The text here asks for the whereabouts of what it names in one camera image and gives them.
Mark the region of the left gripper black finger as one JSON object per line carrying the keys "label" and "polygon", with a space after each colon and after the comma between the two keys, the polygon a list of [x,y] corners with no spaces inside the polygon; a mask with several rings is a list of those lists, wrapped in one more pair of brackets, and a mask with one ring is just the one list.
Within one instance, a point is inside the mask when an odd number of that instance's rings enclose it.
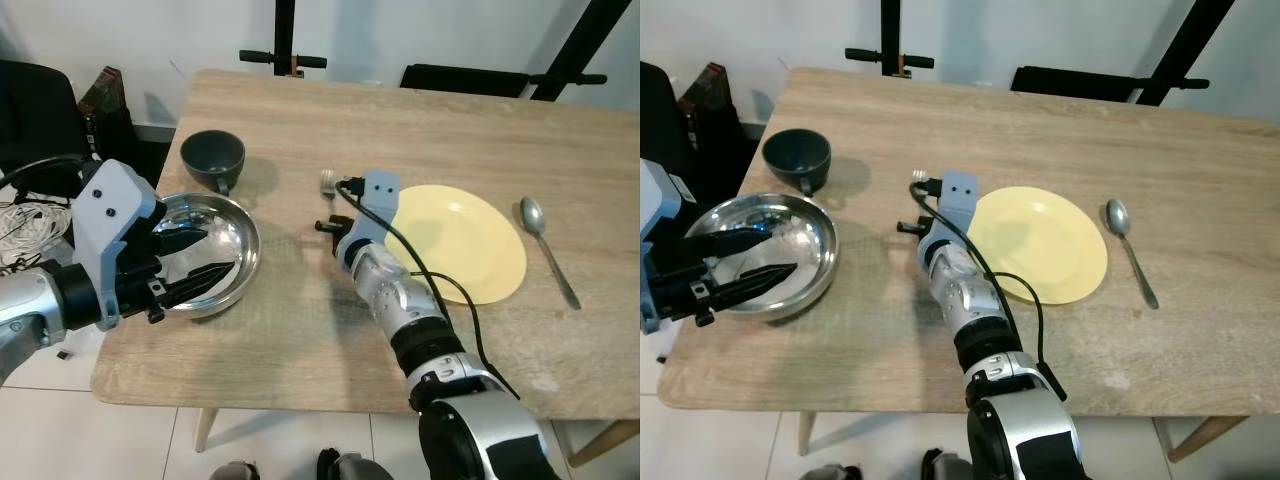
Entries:
{"label": "left gripper black finger", "polygon": [[205,239],[209,233],[198,227],[177,227],[154,230],[150,236],[155,253],[177,253]]}
{"label": "left gripper black finger", "polygon": [[772,232],[760,228],[733,228],[690,236],[685,243],[696,257],[727,257],[746,252],[772,237]]}
{"label": "left gripper black finger", "polygon": [[772,264],[741,274],[737,279],[710,288],[710,308],[731,308],[763,296],[785,282],[795,270],[795,262]]}
{"label": "left gripper black finger", "polygon": [[178,282],[164,285],[163,307],[214,307],[232,305],[243,296],[241,268],[236,262],[211,262],[196,268]]}

